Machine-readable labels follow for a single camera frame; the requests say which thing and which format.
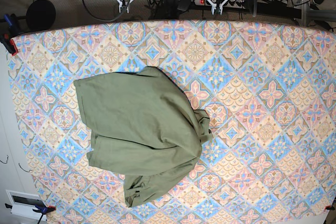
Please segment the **green t-shirt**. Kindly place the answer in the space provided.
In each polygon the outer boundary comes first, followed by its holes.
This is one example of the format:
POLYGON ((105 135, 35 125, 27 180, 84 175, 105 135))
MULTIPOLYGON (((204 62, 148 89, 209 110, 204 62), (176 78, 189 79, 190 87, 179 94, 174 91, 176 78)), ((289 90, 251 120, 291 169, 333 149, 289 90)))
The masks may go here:
POLYGON ((92 167, 122 174, 128 207, 153 201, 194 169, 211 140, 206 111, 160 69, 74 81, 82 122, 91 129, 92 167))

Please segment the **white power strip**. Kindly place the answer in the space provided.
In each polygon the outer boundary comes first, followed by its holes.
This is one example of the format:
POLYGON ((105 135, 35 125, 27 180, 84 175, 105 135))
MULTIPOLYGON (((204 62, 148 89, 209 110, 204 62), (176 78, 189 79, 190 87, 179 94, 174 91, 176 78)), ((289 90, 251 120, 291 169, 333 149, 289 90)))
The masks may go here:
MULTIPOLYGON (((216 0, 216 4, 219 5, 224 0, 216 0)), ((226 6, 229 4, 230 6, 233 6, 235 3, 238 3, 240 0, 228 0, 224 5, 226 6)), ((196 6, 211 6, 211 4, 207 0, 194 0, 194 4, 196 6)))

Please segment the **black round stool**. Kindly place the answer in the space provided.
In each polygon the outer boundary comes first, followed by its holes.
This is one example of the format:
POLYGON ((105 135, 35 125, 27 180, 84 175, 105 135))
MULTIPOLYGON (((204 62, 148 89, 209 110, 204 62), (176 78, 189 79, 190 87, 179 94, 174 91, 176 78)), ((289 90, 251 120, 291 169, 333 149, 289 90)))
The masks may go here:
POLYGON ((31 31, 49 30, 56 19, 56 9, 49 0, 36 0, 26 12, 26 23, 31 31))

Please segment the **patterned tablecloth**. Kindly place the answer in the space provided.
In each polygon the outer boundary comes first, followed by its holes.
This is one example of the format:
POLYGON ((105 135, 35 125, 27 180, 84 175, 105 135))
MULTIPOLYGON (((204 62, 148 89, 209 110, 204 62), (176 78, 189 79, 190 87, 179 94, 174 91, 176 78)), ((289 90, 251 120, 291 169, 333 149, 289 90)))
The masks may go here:
POLYGON ((265 23, 147 21, 14 38, 6 55, 29 173, 49 223, 324 221, 335 199, 335 34, 265 23), (74 80, 161 68, 214 137, 195 168, 143 206, 90 167, 74 80))

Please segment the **blue clamp bottom left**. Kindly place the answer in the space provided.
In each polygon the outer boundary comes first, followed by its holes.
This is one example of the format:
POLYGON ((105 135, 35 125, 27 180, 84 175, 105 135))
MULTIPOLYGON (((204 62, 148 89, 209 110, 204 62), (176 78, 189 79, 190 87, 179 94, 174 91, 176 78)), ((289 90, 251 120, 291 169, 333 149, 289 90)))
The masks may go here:
POLYGON ((29 220, 36 220, 37 223, 47 221, 47 214, 56 210, 55 207, 38 206, 38 205, 18 205, 18 204, 5 204, 7 209, 11 210, 14 216, 23 217, 29 220))

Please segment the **orange clamp bottom right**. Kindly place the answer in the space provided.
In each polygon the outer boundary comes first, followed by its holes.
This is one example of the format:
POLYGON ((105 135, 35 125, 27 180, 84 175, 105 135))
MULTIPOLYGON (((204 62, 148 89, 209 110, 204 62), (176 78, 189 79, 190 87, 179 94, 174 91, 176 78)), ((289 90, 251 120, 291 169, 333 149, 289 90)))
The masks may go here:
POLYGON ((326 206, 326 207, 325 207, 325 210, 334 211, 334 210, 335 210, 335 207, 334 207, 333 205, 326 206))

